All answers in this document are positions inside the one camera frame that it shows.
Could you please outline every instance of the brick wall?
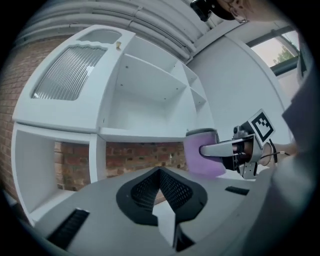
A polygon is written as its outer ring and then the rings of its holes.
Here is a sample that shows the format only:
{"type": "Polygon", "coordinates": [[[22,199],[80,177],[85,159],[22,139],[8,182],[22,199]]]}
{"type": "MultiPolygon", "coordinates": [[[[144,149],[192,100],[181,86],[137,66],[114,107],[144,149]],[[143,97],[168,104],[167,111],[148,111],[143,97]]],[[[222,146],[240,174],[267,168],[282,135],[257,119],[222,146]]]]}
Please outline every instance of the brick wall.
{"type": "MultiPolygon", "coordinates": [[[[42,60],[67,37],[37,41],[15,49],[0,77],[0,179],[3,188],[16,200],[11,169],[12,114],[17,99],[30,75],[42,60]]],[[[89,146],[55,144],[55,171],[58,187],[78,191],[90,183],[89,146]]],[[[108,143],[105,176],[112,178],[155,166],[186,170],[181,143],[108,143]]]]}

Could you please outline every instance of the white shelving unit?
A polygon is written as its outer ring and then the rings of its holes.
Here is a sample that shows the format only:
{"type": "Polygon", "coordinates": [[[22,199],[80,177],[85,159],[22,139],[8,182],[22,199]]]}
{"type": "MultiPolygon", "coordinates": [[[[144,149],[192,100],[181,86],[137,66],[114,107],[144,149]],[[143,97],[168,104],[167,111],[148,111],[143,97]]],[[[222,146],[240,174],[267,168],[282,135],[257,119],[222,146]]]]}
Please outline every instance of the white shelving unit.
{"type": "Polygon", "coordinates": [[[73,194],[57,188],[54,143],[89,145],[91,182],[105,179],[106,142],[179,142],[213,127],[198,76],[134,33],[94,25],[34,71],[14,110],[12,170],[34,224],[73,194]]]}

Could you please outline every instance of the window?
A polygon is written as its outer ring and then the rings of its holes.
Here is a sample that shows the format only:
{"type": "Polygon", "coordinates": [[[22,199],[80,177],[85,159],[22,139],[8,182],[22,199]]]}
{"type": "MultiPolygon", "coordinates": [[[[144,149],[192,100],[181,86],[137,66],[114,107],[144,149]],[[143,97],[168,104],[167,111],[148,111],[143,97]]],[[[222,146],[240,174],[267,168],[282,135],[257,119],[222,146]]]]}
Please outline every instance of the window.
{"type": "Polygon", "coordinates": [[[291,27],[272,30],[247,44],[279,76],[297,67],[299,35],[291,27]]]}

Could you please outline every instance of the ceiling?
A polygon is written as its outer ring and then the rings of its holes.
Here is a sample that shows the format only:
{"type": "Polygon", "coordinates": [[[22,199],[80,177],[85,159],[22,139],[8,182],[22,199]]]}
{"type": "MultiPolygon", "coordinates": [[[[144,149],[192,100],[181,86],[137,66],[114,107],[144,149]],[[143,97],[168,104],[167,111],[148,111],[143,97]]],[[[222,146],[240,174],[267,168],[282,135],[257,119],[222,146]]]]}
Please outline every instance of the ceiling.
{"type": "Polygon", "coordinates": [[[16,46],[59,35],[73,35],[91,25],[135,32],[185,63],[217,38],[239,26],[213,16],[202,22],[192,0],[50,0],[25,25],[16,46]]]}

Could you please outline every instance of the purple object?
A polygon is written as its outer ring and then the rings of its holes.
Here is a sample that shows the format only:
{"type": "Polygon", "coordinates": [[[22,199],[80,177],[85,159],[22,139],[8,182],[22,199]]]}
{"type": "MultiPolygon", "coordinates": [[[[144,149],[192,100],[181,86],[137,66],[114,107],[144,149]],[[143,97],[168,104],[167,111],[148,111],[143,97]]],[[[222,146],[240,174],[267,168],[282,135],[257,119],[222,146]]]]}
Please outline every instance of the purple object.
{"type": "Polygon", "coordinates": [[[186,163],[193,174],[215,178],[226,173],[220,157],[200,154],[200,147],[217,144],[218,133],[214,129],[198,129],[187,133],[183,146],[186,163]]]}

